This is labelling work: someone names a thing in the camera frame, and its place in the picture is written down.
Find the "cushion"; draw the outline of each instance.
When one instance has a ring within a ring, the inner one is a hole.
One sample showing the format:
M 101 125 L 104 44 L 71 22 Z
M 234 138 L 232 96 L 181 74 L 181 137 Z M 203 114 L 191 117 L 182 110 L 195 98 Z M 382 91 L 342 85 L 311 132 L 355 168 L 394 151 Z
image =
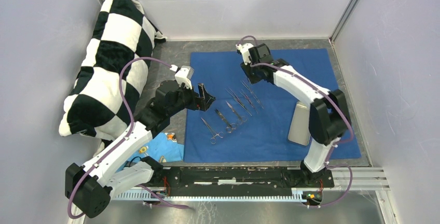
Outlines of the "cushion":
M 122 68 L 138 57 L 151 57 L 162 33 L 145 17 L 136 0 L 105 0 L 87 46 L 86 58 L 64 101 L 61 136 L 80 133 L 114 140 L 130 123 L 119 94 Z M 123 75 L 122 87 L 132 111 L 145 86 L 149 61 L 133 63 Z

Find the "blue mat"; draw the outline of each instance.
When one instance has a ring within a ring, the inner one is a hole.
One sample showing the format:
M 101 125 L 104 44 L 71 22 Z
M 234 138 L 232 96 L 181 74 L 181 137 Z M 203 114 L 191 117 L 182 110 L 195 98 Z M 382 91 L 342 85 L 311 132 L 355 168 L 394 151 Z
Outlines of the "blue mat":
M 283 58 L 299 73 L 311 81 L 330 90 L 338 88 L 326 49 L 272 50 L 274 59 Z M 195 163 L 210 162 L 254 162 L 254 161 L 295 161 L 302 160 L 309 147 L 291 143 L 287 140 L 297 99 L 281 88 L 268 82 L 260 81 L 251 88 L 264 106 L 256 108 L 241 97 L 242 102 L 252 117 L 235 102 L 226 92 L 231 88 L 238 96 L 240 90 L 249 92 L 240 80 L 246 80 L 240 68 L 241 55 L 236 52 L 195 52 L 191 54 L 191 67 L 194 68 L 192 84 L 204 83 L 206 90 L 217 100 L 206 111 L 188 111 L 184 161 Z M 227 106 L 227 100 L 248 121 L 232 133 L 227 133 L 226 125 L 215 113 L 217 108 L 229 122 L 236 122 L 237 117 Z M 212 145 L 212 137 L 200 117 L 216 131 L 222 131 L 224 138 L 217 138 Z M 332 159 L 359 158 L 361 153 L 357 140 L 339 145 L 332 154 Z

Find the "checkered pillow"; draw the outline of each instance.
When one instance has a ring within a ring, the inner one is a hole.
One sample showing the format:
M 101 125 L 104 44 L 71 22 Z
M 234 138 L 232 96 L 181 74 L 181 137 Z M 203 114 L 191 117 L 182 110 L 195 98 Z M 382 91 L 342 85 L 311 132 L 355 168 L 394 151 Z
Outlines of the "checkered pillow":
M 116 139 L 130 123 L 119 94 L 119 73 L 127 62 L 150 57 L 155 42 L 165 41 L 136 0 L 105 0 L 86 58 L 64 101 L 61 136 L 80 133 Z M 134 111 L 148 75 L 149 61 L 133 63 L 123 75 L 125 97 Z

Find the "white wall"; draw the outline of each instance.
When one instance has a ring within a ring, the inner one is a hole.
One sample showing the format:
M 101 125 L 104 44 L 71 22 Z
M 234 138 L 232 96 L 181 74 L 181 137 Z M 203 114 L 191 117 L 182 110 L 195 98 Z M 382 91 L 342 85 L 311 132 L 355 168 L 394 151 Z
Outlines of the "white wall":
M 171 39 L 329 37 L 350 0 L 139 0 Z
M 360 0 L 336 53 L 402 223 L 438 223 L 440 1 Z
M 66 223 L 64 172 L 97 147 L 61 137 L 98 0 L 0 0 L 0 223 Z

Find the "purple cable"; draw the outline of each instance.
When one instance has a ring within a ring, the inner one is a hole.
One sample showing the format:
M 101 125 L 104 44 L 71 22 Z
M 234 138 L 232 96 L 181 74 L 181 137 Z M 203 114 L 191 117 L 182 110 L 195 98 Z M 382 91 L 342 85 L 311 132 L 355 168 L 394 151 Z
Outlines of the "purple cable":
M 248 37 L 254 39 L 255 45 L 258 45 L 257 38 L 255 38 L 255 36 L 251 36 L 251 35 L 243 36 L 243 38 L 238 41 L 237 45 L 240 45 L 241 42 L 244 41 Z
M 179 205 L 179 204 L 171 204 L 167 201 L 165 201 L 164 199 L 162 199 L 160 196 L 156 195 L 154 192 L 152 192 L 149 188 L 143 186 L 143 185 L 138 185 L 138 187 L 141 187 L 143 189 L 145 189 L 146 191 L 148 191 L 152 196 L 154 196 L 155 198 L 159 199 L 159 201 L 165 205 L 152 205 L 153 207 L 175 207 L 178 209 L 188 209 L 189 206 L 187 205 Z
M 251 67 L 256 67 L 256 66 L 267 66 L 273 69 L 276 69 L 278 71 L 282 71 L 285 72 L 289 75 L 292 75 L 295 78 L 298 78 L 300 81 L 304 82 L 306 85 L 308 85 L 309 87 L 311 87 L 313 90 L 316 90 L 316 92 L 318 92 L 320 95 L 322 95 L 326 100 L 328 100 L 328 102 L 330 102 L 330 104 L 334 107 L 334 109 L 336 110 L 336 112 L 338 112 L 338 114 L 341 116 L 342 120 L 344 121 L 345 125 L 347 126 L 347 129 L 350 132 L 350 137 L 347 140 L 340 140 L 338 142 L 334 142 L 333 145 L 336 144 L 343 144 L 343 143 L 348 143 L 350 141 L 352 141 L 354 139 L 354 132 L 353 132 L 353 128 L 350 125 L 350 122 L 348 122 L 348 119 L 345 117 L 345 115 L 342 113 L 341 109 L 339 109 L 339 107 L 336 105 L 336 103 L 324 92 L 322 92 L 319 88 L 317 88 L 315 85 L 313 85 L 312 83 L 310 83 L 308 80 L 306 80 L 304 77 L 299 76 L 297 74 L 294 74 L 292 71 L 280 68 L 280 67 L 276 67 L 274 65 L 268 64 L 268 63 L 256 63 L 256 64 L 251 64 Z M 339 201 L 341 201 L 348 193 L 348 191 L 351 188 L 351 183 L 353 182 L 353 171 L 351 170 L 351 167 L 348 166 L 347 164 L 338 164 L 338 165 L 328 165 L 328 161 L 330 160 L 330 156 L 333 153 L 333 150 L 335 149 L 334 146 L 332 146 L 330 148 L 330 151 L 327 154 L 327 157 L 324 160 L 324 166 L 328 169 L 335 169 L 335 168 L 339 168 L 339 167 L 346 167 L 348 168 L 349 172 L 350 172 L 350 181 L 348 182 L 348 187 L 345 190 L 345 192 L 341 195 L 341 197 L 339 197 L 338 199 L 326 203 L 326 204 L 322 204 L 319 206 L 310 206 L 312 208 L 320 208 L 320 207 L 326 207 L 326 206 L 330 206 L 333 205 L 335 203 L 338 203 Z
M 116 145 L 115 146 L 113 146 L 110 150 L 108 150 L 97 162 L 96 162 L 96 164 L 100 164 L 108 155 L 110 155 L 110 153 L 112 153 L 116 148 L 118 148 L 125 140 L 126 140 L 126 138 L 128 138 L 129 136 L 130 136 L 130 134 L 131 134 L 131 132 L 133 131 L 133 128 L 134 128 L 134 117 L 133 117 L 133 112 L 131 111 L 131 109 L 130 109 L 130 106 L 128 105 L 128 102 L 127 102 L 127 100 L 125 99 L 125 96 L 124 96 L 124 93 L 123 93 L 123 90 L 122 90 L 122 77 L 123 77 L 123 74 L 124 74 L 124 72 L 125 72 L 125 70 L 133 63 L 133 62 L 137 62 L 137 61 L 140 61 L 140 60 L 151 60 L 151 61 L 155 61 L 155 62 L 159 62 L 159 63 L 162 63 L 163 65 L 165 65 L 165 66 L 167 66 L 167 67 L 171 67 L 171 65 L 170 64 L 168 64 L 168 63 L 166 63 L 166 62 L 164 62 L 164 61 L 161 61 L 161 60 L 158 60 L 158 59 L 156 59 L 156 58 L 151 58 L 151 57 L 139 57 L 139 58 L 136 58 L 136 59 L 133 59 L 133 60 L 131 60 L 131 61 L 129 61 L 123 68 L 122 68 L 122 70 L 121 70 L 121 73 L 119 74 L 119 93 L 121 94 L 121 97 L 122 97 L 122 101 L 123 101 L 123 103 L 124 103 L 124 105 L 125 105 L 125 107 L 127 108 L 127 111 L 128 111 L 128 115 L 130 116 L 130 128 L 128 129 L 128 132 L 127 132 L 127 134 L 120 140 L 120 141 L 118 141 L 117 143 L 116 143 Z M 78 219 L 78 218 L 80 218 L 81 216 L 83 216 L 84 215 L 84 213 L 81 213 L 81 214 L 79 214 L 79 215 L 73 215 L 72 214 L 72 204 L 73 204 L 73 198 L 75 197 L 75 194 L 76 194 L 76 192 L 78 191 L 78 188 L 79 188 L 79 186 L 83 183 L 83 181 L 86 179 L 86 177 L 93 171 L 95 169 L 95 167 L 94 166 L 92 166 L 92 167 L 90 167 L 90 169 L 88 170 L 88 171 L 86 171 L 85 172 L 85 174 L 79 179 L 79 181 L 76 183 L 76 185 L 75 185 L 75 187 L 73 188 L 73 190 L 72 190 L 72 193 L 71 193 L 71 195 L 70 195 L 70 198 L 69 198 L 69 201 L 68 201 L 68 205 L 67 205 L 67 215 L 71 218 L 71 219 Z

